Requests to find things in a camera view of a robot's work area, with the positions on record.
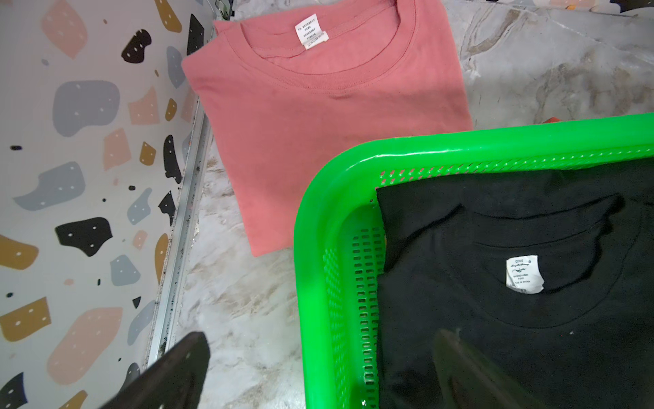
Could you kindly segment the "green plastic basket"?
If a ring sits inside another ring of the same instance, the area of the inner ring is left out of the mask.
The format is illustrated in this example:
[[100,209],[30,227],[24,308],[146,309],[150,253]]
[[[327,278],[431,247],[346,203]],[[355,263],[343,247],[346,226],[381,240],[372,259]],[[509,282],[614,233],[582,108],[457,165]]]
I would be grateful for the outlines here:
[[376,408],[380,187],[458,174],[582,169],[653,154],[652,114],[372,141],[310,183],[293,252],[309,408]]

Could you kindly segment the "black t-shirt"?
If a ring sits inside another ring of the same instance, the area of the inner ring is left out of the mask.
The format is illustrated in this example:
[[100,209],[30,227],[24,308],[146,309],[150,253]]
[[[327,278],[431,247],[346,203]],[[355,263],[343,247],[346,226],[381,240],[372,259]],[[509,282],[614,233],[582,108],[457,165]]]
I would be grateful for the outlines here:
[[653,405],[653,161],[382,187],[383,408],[441,408],[440,334],[553,408]]

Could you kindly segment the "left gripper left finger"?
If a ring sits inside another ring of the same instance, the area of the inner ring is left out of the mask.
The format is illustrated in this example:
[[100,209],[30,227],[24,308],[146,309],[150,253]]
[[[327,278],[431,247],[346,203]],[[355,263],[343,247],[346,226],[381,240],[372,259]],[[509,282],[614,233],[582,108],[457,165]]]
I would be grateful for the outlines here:
[[195,409],[199,406],[210,357],[205,334],[191,332],[104,407]]

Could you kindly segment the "pink t-shirt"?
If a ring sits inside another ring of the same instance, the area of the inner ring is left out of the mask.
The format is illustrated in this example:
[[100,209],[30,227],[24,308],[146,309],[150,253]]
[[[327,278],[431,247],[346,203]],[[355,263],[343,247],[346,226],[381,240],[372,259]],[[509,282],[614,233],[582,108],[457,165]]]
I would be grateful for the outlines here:
[[340,153],[473,128],[439,1],[341,1],[215,28],[182,70],[211,121],[254,256],[291,246],[303,194]]

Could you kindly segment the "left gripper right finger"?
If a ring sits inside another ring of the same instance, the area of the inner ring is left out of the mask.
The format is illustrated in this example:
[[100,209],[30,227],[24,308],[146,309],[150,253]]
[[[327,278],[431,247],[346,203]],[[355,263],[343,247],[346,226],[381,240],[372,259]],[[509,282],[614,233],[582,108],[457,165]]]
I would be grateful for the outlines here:
[[446,408],[545,408],[502,368],[453,332],[434,339],[434,366]]

